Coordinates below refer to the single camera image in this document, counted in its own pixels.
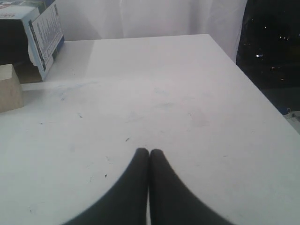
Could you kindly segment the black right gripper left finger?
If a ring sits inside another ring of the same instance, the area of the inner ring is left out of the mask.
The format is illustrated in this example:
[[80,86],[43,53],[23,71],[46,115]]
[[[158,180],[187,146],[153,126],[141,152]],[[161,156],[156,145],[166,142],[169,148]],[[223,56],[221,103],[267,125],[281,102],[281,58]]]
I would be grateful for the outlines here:
[[118,181],[67,225],[147,224],[149,151],[138,148]]

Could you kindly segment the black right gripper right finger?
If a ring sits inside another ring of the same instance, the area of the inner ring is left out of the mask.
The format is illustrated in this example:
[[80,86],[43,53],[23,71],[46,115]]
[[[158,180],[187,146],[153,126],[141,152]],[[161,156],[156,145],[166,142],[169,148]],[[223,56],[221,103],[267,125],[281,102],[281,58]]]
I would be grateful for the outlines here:
[[224,225],[180,180],[162,150],[150,153],[150,219],[153,225]]

